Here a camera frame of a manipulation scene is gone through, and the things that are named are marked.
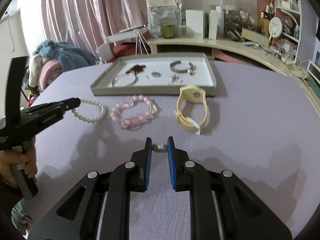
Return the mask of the person's left hand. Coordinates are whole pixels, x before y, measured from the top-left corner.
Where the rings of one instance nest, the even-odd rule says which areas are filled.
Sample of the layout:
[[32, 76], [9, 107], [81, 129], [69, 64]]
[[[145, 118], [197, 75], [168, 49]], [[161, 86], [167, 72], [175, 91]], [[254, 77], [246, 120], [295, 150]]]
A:
[[31, 146], [25, 154], [13, 150], [4, 150], [0, 153], [1, 160], [1, 179], [10, 186], [16, 186], [17, 183], [12, 174], [10, 164], [24, 164], [25, 174], [28, 178], [33, 178], [37, 174], [35, 140], [31, 140]]

